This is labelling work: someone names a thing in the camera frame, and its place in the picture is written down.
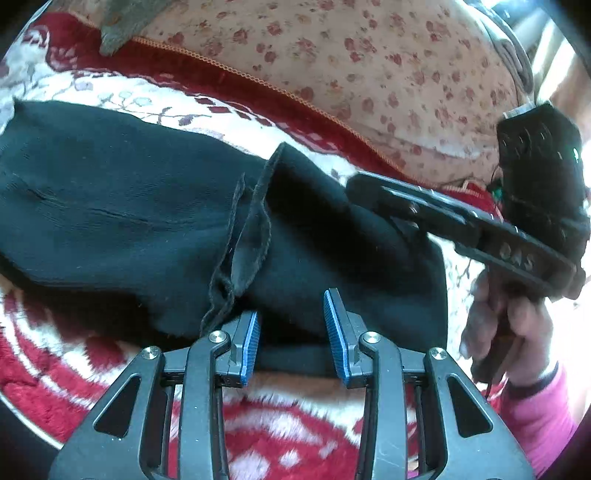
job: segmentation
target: orange zipper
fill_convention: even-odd
[[[100,28],[97,27],[95,24],[93,24],[92,22],[90,22],[86,17],[83,17],[82,15],[76,13],[76,12],[70,12],[68,11],[68,13],[74,17],[76,17],[81,23],[83,23],[84,25],[87,25],[88,27],[92,27],[95,28],[97,30],[99,30]],[[413,182],[417,183],[418,185],[421,186],[426,186],[428,188],[431,189],[443,189],[443,190],[447,190],[449,192],[459,192],[459,193],[464,193],[464,194],[468,194],[468,195],[472,195],[474,197],[480,198],[480,199],[484,199],[484,195],[478,193],[478,192],[474,192],[473,190],[469,190],[469,189],[464,189],[464,188],[460,188],[460,187],[454,187],[454,186],[444,186],[444,187],[440,187],[438,186],[436,183],[432,183],[429,181],[425,181],[425,180],[420,180],[416,177],[413,177],[411,175],[409,175],[408,173],[404,172],[403,170],[401,170],[397,165],[395,165],[394,163],[392,163],[388,157],[386,157],[385,155],[383,155],[382,153],[379,152],[379,150],[377,150],[370,142],[369,140],[367,140],[363,135],[361,135],[360,133],[356,132],[353,128],[351,128],[349,125],[347,125],[346,123],[344,123],[343,121],[339,120],[338,118],[336,118],[335,116],[326,113],[324,110],[321,110],[320,108],[312,105],[310,102],[307,102],[306,100],[298,97],[295,93],[291,93],[288,92],[282,88],[278,88],[275,87],[273,85],[271,85],[270,83],[261,80],[260,78],[257,78],[249,73],[245,73],[245,72],[241,72],[239,70],[236,70],[233,67],[228,67],[227,65],[224,65],[223,63],[220,63],[216,60],[212,60],[208,57],[204,57],[203,55],[193,52],[191,50],[188,50],[184,47],[179,47],[178,45],[169,45],[167,43],[162,43],[162,42],[158,42],[155,40],[152,40],[150,38],[145,38],[145,37],[140,37],[140,36],[135,36],[131,38],[131,41],[134,41],[136,43],[141,43],[143,45],[147,45],[149,47],[154,47],[154,48],[159,48],[160,50],[167,50],[167,51],[173,51],[175,53],[180,53],[181,55],[185,55],[187,57],[191,57],[194,58],[196,60],[199,61],[203,61],[205,63],[209,63],[212,66],[217,67],[218,69],[222,69],[226,72],[229,73],[233,73],[235,75],[238,75],[240,77],[243,77],[247,80],[250,80],[252,82],[255,82],[259,85],[262,85],[268,89],[271,89],[277,93],[279,93],[280,95],[283,96],[287,96],[289,97],[291,100],[294,100],[306,107],[308,107],[309,109],[311,109],[312,111],[314,111],[315,113],[322,115],[323,117],[325,117],[326,119],[330,120],[331,122],[333,122],[334,124],[337,124],[338,126],[340,126],[341,128],[344,128],[345,130],[347,130],[348,133],[352,134],[355,138],[357,138],[359,141],[363,142],[365,145],[367,145],[370,150],[372,150],[381,160],[383,160],[385,163],[387,163],[390,167],[392,167],[394,170],[396,170],[397,172],[401,173],[403,176],[405,176],[406,178],[412,180]]]

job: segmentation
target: metal screw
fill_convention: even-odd
[[[380,334],[376,332],[365,332],[362,338],[368,343],[378,343],[382,339]]]
[[[160,354],[160,348],[157,346],[148,346],[142,350],[142,356],[146,360],[154,360]]]
[[[443,360],[447,358],[447,352],[443,348],[439,348],[438,346],[434,346],[429,350],[429,353],[435,360]]]
[[[209,334],[209,341],[212,343],[222,343],[226,338],[228,338],[228,334],[221,330]]]

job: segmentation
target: hand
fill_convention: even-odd
[[[474,303],[460,343],[464,358],[481,360],[488,354],[498,318],[506,309],[511,329],[524,338],[515,362],[507,370],[510,382],[518,387],[534,385],[554,369],[556,363],[550,359],[554,328],[543,301],[534,304],[526,297],[509,299],[487,271],[474,282],[472,294]]]

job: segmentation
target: floral cushion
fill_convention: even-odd
[[[106,3],[60,7],[100,25]],[[496,123],[519,105],[461,0],[177,0],[141,34],[299,95],[422,181],[489,181]]]

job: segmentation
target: black cloth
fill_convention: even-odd
[[[0,231],[3,275],[129,341],[172,348],[256,309],[264,367],[325,373],[322,299],[337,287],[399,346],[446,344],[439,248],[351,204],[287,144],[265,162],[124,113],[17,103],[0,137]],[[310,348],[324,353],[293,365]]]
[[[512,384],[511,380],[509,380],[505,387],[507,390],[507,395],[509,395],[512,400],[524,400],[526,398],[533,397],[550,385],[552,380],[555,379],[556,375],[558,375],[558,362],[556,362],[556,366],[549,374],[542,377],[533,385],[528,385],[526,387],[517,386]]]

